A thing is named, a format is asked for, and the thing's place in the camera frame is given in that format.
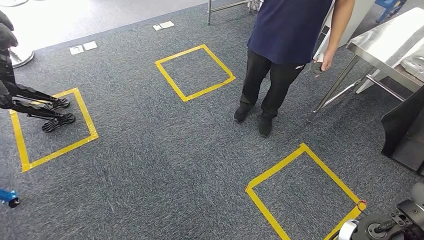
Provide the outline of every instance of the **navy blue shirt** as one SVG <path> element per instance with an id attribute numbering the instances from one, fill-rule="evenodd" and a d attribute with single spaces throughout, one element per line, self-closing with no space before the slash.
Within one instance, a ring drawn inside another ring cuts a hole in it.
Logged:
<path id="1" fill-rule="evenodd" d="M 264 0 L 247 46 L 276 64 L 312 60 L 332 0 Z"/>

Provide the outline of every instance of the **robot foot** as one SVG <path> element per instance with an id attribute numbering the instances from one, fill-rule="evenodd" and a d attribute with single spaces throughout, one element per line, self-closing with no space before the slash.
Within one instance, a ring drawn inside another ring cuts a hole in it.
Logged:
<path id="1" fill-rule="evenodd" d="M 70 105 L 69 100 L 66 99 L 66 98 L 62 98 L 62 99 L 59 99 L 58 101 L 46 103 L 41 107 L 44 108 L 44 109 L 47 109 L 47 110 L 54 111 L 54 110 L 60 109 L 60 108 L 66 109 L 66 108 L 69 107 L 69 105 Z"/>
<path id="2" fill-rule="evenodd" d="M 45 133 L 51 133 L 62 126 L 73 124 L 74 122 L 75 122 L 75 116 L 72 113 L 67 113 L 67 114 L 64 114 L 63 117 L 59 119 L 51 119 L 48 122 L 46 122 L 42 126 L 42 131 Z"/>

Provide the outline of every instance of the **wheel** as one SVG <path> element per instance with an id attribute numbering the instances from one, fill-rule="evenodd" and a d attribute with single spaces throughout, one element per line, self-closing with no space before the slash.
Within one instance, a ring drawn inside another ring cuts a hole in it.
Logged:
<path id="1" fill-rule="evenodd" d="M 12 209 L 16 208 L 19 205 L 19 203 L 20 203 L 19 198 L 17 197 L 15 199 L 9 201 L 9 207 L 11 207 Z"/>

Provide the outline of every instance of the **person's left arm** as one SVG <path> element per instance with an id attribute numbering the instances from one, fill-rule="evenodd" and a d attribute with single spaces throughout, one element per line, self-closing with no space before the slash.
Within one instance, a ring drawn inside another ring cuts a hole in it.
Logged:
<path id="1" fill-rule="evenodd" d="M 334 54 L 339 47 L 340 39 L 351 19 L 354 6 L 355 0 L 335 0 L 331 19 L 330 38 L 328 47 L 324 52 L 324 60 L 321 67 L 323 71 L 330 68 L 332 64 Z"/>

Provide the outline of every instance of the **floor marking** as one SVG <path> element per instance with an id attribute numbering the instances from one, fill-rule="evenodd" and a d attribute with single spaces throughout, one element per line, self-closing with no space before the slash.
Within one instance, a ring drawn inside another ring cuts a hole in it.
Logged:
<path id="1" fill-rule="evenodd" d="M 69 51 L 70 51 L 70 54 L 75 55 L 75 54 L 83 53 L 84 49 L 82 45 L 78 45 L 78 46 L 70 47 Z"/>
<path id="2" fill-rule="evenodd" d="M 167 22 L 163 22 L 163 23 L 153 25 L 153 28 L 156 31 L 159 31 L 159 30 L 167 29 L 167 28 L 170 28 L 170 27 L 173 27 L 173 26 L 175 26 L 175 24 L 172 21 L 167 21 Z"/>
<path id="3" fill-rule="evenodd" d="M 257 208 L 260 210 L 260 212 L 263 214 L 263 216 L 268 220 L 269 224 L 274 228 L 276 233 L 279 235 L 279 237 L 282 240 L 290 240 L 287 233 L 283 230 L 283 228 L 280 226 L 280 224 L 277 222 L 277 220 L 273 217 L 273 215 L 270 213 L 270 211 L 267 209 L 267 207 L 264 205 L 264 203 L 261 201 L 261 199 L 258 197 L 258 195 L 255 193 L 253 188 L 257 186 L 258 184 L 262 183 L 269 177 L 271 177 L 276 172 L 280 171 L 282 168 L 287 166 L 289 163 L 291 163 L 294 159 L 299 157 L 301 154 L 306 153 L 308 154 L 314 161 L 317 163 L 322 170 L 353 200 L 355 203 L 354 208 L 335 226 L 335 228 L 324 238 L 324 240 L 330 239 L 330 237 L 337 232 L 342 225 L 349 219 L 356 219 L 360 214 L 361 211 L 356 206 L 357 203 L 360 202 L 360 199 L 338 178 L 334 172 L 332 172 L 323 161 L 321 161 L 315 153 L 312 152 L 312 150 L 304 143 L 300 144 L 300 147 L 294 151 L 292 154 L 281 160 L 279 163 L 271 167 L 270 169 L 263 172 L 261 175 L 255 177 L 252 181 L 249 182 L 246 188 L 246 193 L 249 195 L 249 197 L 252 199 L 252 201 L 255 203 Z"/>
<path id="4" fill-rule="evenodd" d="M 196 50 L 200 50 L 200 49 L 204 49 L 209 54 L 209 56 L 228 74 L 228 78 L 225 81 L 221 82 L 221 83 L 215 84 L 215 85 L 210 86 L 210 87 L 208 87 L 206 89 L 203 89 L 201 91 L 198 91 L 198 92 L 196 92 L 194 94 L 191 94 L 189 96 L 186 96 L 181 91 L 181 89 L 177 86 L 177 84 L 174 82 L 174 80 L 172 80 L 171 76 L 167 73 L 167 71 L 162 66 L 162 63 L 164 63 L 166 61 L 169 61 L 171 59 L 180 57 L 182 55 L 185 55 L 185 54 L 194 52 Z M 165 57 L 163 59 L 157 60 L 155 62 L 155 64 L 156 64 L 157 68 L 159 69 L 159 71 L 162 73 L 162 75 L 165 77 L 165 79 L 168 81 L 169 85 L 171 85 L 171 87 L 173 88 L 173 90 L 176 92 L 176 94 L 181 98 L 181 100 L 183 102 L 187 102 L 189 100 L 192 100 L 192 99 L 195 99 L 195 98 L 197 98 L 199 96 L 202 96 L 203 94 L 209 93 L 209 92 L 211 92 L 211 91 L 213 91 L 213 90 L 215 90 L 217 88 L 220 88 L 220 87 L 222 87 L 222 86 L 230 83 L 234 79 L 236 79 L 236 77 L 233 75 L 233 73 L 230 71 L 230 69 L 227 66 L 225 66 L 224 63 L 205 44 L 202 44 L 202 45 L 193 47 L 191 49 L 182 51 L 180 53 L 174 54 L 172 56 L 168 56 L 168 57 Z"/>
<path id="5" fill-rule="evenodd" d="M 83 46 L 84 46 L 84 49 L 88 51 L 88 50 L 96 49 L 97 43 L 95 41 L 90 41 L 90 42 L 84 43 Z"/>
<path id="6" fill-rule="evenodd" d="M 55 98 L 61 98 L 63 96 L 69 95 L 69 94 L 74 94 L 75 95 L 75 99 L 76 102 L 78 103 L 78 106 L 81 110 L 82 116 L 84 118 L 85 123 L 87 124 L 87 128 L 88 131 L 90 132 L 90 136 L 79 140 L 69 146 L 66 146 L 62 149 L 59 149 L 45 157 L 42 157 L 38 160 L 35 160 L 33 162 L 30 162 L 29 157 L 28 157 L 28 152 L 27 152 L 27 147 L 25 145 L 25 141 L 24 141 L 24 135 L 22 133 L 22 129 L 21 129 L 21 124 L 19 123 L 19 118 L 18 118 L 18 113 L 16 111 L 11 110 L 10 111 L 10 118 L 12 121 L 12 125 L 13 125 L 13 130 L 15 133 L 15 138 L 16 138 L 16 145 L 17 145 L 17 150 L 19 152 L 19 158 L 20 158 L 20 163 L 22 166 L 22 173 L 33 169 L 47 161 L 50 161 L 56 157 L 59 157 L 60 155 L 63 155 L 69 151 L 72 151 L 88 142 L 91 142 L 97 138 L 99 138 L 99 135 L 96 131 L 96 128 L 94 127 L 93 124 L 93 120 L 90 117 L 89 112 L 87 111 L 87 107 L 86 104 L 84 103 L 84 100 L 81 96 L 80 91 L 78 90 L 78 88 L 73 88 L 64 92 L 61 92 L 59 94 L 54 95 L 53 97 Z"/>

